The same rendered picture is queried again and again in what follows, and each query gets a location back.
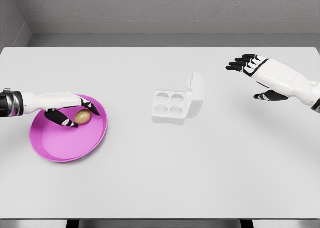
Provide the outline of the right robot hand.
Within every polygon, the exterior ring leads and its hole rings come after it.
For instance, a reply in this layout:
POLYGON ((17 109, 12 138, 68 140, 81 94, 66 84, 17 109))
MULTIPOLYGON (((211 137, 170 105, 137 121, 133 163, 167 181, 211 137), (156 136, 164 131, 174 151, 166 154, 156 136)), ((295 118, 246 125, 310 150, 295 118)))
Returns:
POLYGON ((293 68, 257 54, 244 54, 226 66, 227 70, 243 72, 269 90, 255 94, 254 98, 266 101, 287 100, 298 93, 307 78, 293 68))

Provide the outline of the brown egg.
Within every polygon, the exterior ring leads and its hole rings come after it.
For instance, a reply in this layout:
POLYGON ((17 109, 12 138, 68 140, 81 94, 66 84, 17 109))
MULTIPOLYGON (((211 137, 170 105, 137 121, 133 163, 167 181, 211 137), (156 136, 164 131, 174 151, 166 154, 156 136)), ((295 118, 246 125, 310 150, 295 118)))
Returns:
POLYGON ((90 110, 81 109, 75 114, 74 121, 79 125, 83 125, 88 123, 91 120, 91 117, 92 117, 92 113, 90 110))

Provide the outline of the white egg box lid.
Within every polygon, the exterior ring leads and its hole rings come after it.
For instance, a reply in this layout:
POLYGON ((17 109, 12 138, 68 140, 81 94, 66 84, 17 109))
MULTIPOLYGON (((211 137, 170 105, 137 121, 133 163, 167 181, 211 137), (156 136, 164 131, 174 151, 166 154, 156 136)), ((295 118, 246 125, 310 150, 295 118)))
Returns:
POLYGON ((199 72, 193 72, 188 80, 186 92, 187 118, 196 117, 205 99, 205 78, 199 72))

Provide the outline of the pink round plate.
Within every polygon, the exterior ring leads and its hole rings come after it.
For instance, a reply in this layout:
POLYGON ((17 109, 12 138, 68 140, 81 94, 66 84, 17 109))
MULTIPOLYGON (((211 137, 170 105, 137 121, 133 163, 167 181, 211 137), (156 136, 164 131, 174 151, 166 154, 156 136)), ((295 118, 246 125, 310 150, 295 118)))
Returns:
POLYGON ((93 151, 104 138, 108 128, 108 116, 104 106, 95 98, 82 97, 94 103, 100 115, 93 114, 91 120, 78 128, 63 127, 45 118, 39 111, 30 127, 29 139, 34 151, 53 162, 68 162, 93 151))

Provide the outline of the white egg box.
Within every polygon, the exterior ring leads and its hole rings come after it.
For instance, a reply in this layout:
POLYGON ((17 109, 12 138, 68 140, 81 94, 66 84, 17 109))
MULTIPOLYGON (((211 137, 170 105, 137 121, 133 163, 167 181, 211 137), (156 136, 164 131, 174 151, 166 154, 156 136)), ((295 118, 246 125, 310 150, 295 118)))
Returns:
POLYGON ((188 92, 156 89, 151 118, 154 123, 183 125, 188 112, 188 92))

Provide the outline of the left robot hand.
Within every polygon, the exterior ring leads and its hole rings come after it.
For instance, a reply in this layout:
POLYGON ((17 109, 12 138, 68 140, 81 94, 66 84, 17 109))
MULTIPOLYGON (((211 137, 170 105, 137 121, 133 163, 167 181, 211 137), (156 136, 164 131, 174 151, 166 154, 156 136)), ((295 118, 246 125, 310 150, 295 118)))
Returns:
POLYGON ((69 119, 59 109, 83 106, 100 116, 100 113, 93 102, 90 100, 73 94, 71 92, 56 92, 44 94, 44 115, 46 119, 65 127, 78 128, 78 124, 69 119))

